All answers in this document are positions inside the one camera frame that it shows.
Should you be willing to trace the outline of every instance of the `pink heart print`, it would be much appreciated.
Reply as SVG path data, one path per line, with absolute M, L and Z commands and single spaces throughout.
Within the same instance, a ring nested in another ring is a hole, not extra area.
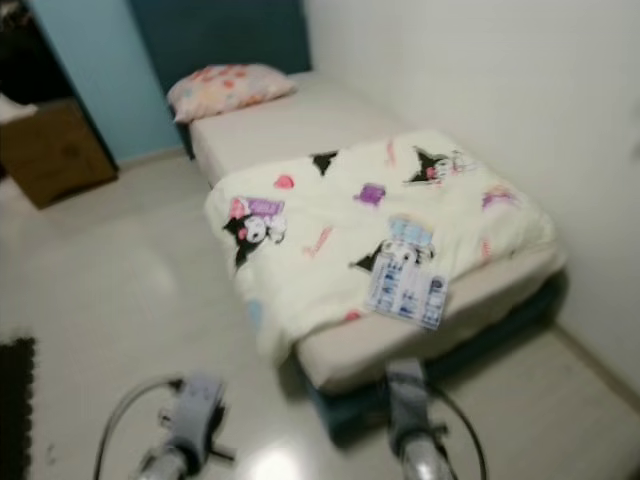
M 362 317 L 362 314 L 358 310 L 351 310 L 345 315 L 344 319 L 347 322 L 353 322 L 358 320 L 360 317 Z
M 281 188 L 283 190 L 290 190 L 294 187 L 293 178 L 289 175 L 280 175 L 278 180 L 273 184 L 276 188 Z

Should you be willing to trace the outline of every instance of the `gray device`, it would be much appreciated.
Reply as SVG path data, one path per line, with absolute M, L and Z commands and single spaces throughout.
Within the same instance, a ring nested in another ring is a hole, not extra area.
M 455 474 L 440 442 L 444 425 L 432 423 L 429 393 L 417 360 L 398 360 L 387 366 L 391 423 L 389 445 L 402 463 L 406 480 L 454 480 Z
M 235 460 L 227 449 L 214 445 L 213 435 L 222 423 L 223 384 L 204 374 L 186 379 L 171 414 L 160 412 L 161 424 L 169 436 L 152 449 L 140 465 L 140 480 L 179 480 L 198 475 L 215 456 L 228 462 Z
M 402 463 L 405 480 L 456 480 L 441 442 L 447 428 L 429 418 L 429 390 L 418 360 L 391 362 L 387 366 L 387 384 L 391 409 L 389 446 Z M 173 411 L 160 412 L 161 424 L 169 429 L 169 435 L 159 447 L 146 454 L 133 478 L 185 480 L 199 475 L 210 456 L 229 463 L 235 461 L 232 451 L 213 441 L 225 414 L 222 382 L 203 374 L 164 377 L 139 385 L 116 407 L 101 439 L 94 480 L 100 480 L 103 455 L 118 420 L 133 401 L 160 386 L 170 386 L 178 394 Z M 439 389 L 435 391 L 441 397 L 445 395 Z M 448 404 L 465 422 L 476 446 L 481 478 L 486 479 L 486 464 L 477 434 L 459 407 L 452 401 Z

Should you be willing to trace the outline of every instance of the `mattress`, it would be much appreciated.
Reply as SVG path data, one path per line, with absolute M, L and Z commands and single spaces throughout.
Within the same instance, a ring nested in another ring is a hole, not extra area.
M 298 361 L 318 390 L 345 393 L 379 380 L 391 359 L 429 360 L 471 339 L 533 295 L 564 262 L 562 251 L 548 246 L 492 263 L 449 286 L 438 330 L 374 313 L 301 340 Z
M 190 127 L 196 161 L 211 186 L 223 176 L 271 160 L 385 138 L 407 126 L 318 73 L 292 76 L 298 91 Z

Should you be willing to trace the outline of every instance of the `wooden cabinet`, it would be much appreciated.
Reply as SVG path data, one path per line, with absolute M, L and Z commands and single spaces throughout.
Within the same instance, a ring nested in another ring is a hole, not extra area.
M 0 126 L 0 161 L 38 208 L 117 179 L 72 99 Z

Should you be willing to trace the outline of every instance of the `paper tag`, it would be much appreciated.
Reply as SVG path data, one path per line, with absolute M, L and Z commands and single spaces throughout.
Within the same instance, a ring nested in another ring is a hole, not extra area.
M 444 277 L 432 276 L 416 265 L 378 255 L 371 272 L 366 305 L 383 315 L 436 330 L 442 319 L 447 287 Z

